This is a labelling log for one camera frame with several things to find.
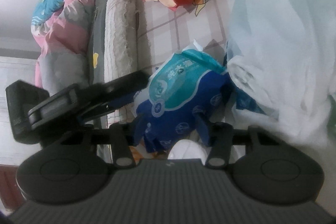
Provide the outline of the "blue wet wipes pack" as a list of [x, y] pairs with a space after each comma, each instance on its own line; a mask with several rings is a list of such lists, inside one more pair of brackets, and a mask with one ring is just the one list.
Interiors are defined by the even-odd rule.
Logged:
[[146, 88], [134, 96], [134, 145], [144, 142], [148, 153], [166, 151], [197, 127], [197, 116], [210, 118], [236, 97], [239, 110], [264, 111], [231, 81], [221, 65], [197, 43], [175, 52], [150, 77]]

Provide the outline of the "pink blue patterned quilt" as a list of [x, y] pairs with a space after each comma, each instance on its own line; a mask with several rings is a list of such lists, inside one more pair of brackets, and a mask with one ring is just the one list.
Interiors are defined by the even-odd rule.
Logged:
[[51, 95], [72, 84], [88, 85], [87, 51], [95, 0], [39, 0], [31, 33], [41, 48], [36, 86]]

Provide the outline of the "white translucent plastic bag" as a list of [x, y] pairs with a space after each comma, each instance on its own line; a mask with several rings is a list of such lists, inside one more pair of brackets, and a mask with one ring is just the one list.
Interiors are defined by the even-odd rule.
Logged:
[[335, 94], [335, 0], [235, 0], [228, 72], [247, 114], [293, 143], [325, 143]]

